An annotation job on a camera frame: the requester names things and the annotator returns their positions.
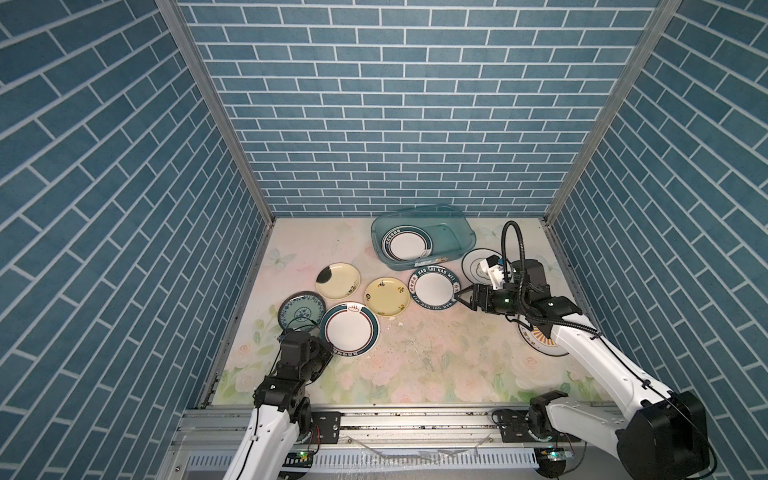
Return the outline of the white plate black flower outline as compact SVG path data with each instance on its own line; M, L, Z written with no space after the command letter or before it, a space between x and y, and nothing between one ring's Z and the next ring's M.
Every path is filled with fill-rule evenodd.
M489 257L499 257L500 253L488 248L476 248L467 252L461 261L464 276L472 284L492 285L489 275L482 270L481 263Z

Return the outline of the aluminium front rail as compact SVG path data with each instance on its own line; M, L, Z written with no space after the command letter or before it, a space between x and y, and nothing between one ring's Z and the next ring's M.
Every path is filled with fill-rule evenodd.
M347 407L340 411L337 444L291 448L280 479L439 471L523 470L566 472L583 440L560 443L503 443L492 423L493 410L526 410L519 405ZM252 410L212 408L184 413L163 460L161 479L223 479L237 452Z

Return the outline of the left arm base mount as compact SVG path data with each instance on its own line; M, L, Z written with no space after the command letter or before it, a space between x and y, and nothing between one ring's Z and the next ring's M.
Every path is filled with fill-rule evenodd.
M341 430L340 411L318 411L301 414L298 420L298 445L337 444Z

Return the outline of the green rim Hao Shi plate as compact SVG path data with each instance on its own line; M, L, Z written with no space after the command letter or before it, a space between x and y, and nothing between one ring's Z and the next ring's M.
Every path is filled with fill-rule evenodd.
M412 300L420 307L442 311L457 303L455 294L461 290L458 276L451 270L430 265L415 270L408 280Z

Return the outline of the yellow plate with small prints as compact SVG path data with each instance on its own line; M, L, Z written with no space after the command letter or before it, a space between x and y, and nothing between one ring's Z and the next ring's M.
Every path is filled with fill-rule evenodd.
M364 303L376 315L395 317L410 305L407 286L399 279L381 277L373 280L365 289Z

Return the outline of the blue patterned small plate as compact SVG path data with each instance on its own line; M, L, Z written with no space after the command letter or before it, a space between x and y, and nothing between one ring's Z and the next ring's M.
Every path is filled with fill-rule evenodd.
M320 325L326 310L325 300L319 294L302 291L281 304L277 319L283 330L311 330Z

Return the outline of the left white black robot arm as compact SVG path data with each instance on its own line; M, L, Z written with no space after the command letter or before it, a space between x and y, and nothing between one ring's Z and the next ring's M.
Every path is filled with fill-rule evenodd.
M285 333L275 365L254 391L254 410L227 479L278 477L291 448L310 430L306 385L322 375L332 357L327 341L306 331Z

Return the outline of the teal translucent plastic bin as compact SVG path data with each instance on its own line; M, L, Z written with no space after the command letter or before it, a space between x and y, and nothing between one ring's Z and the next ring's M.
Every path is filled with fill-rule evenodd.
M459 259L476 245L464 213L449 205L425 205L383 214L371 225L378 258L395 271Z

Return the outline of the cream plate with black patch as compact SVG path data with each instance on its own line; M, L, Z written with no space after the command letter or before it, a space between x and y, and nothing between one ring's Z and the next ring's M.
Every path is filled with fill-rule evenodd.
M340 300L354 294L361 283L359 270L349 263L333 263L323 268L316 277L316 291L331 300Z

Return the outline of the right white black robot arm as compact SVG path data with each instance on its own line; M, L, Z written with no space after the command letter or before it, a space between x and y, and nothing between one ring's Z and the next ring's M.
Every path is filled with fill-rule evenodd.
M574 435L618 459L634 479L705 479L718 462L706 410L690 392L676 392L619 351L571 299L553 296L540 262L479 260L485 280L457 292L473 311L502 315L538 330L572 356L609 394L619 417L554 390L529 403L529 433L539 441Z

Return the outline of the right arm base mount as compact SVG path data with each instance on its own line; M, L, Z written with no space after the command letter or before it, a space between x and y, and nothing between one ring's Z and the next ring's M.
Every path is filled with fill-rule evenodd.
M496 409L490 414L490 419L498 429L503 443L564 442L569 445L581 442L581 439L574 435L534 427L527 410Z

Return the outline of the white plate orange striped rim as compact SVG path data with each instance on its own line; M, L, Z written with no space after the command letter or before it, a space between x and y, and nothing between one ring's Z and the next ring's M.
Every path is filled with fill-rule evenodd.
M554 358L568 356L569 353L553 340L547 338L538 328L528 329L525 325L519 324L518 330L522 339L531 348L537 352Z

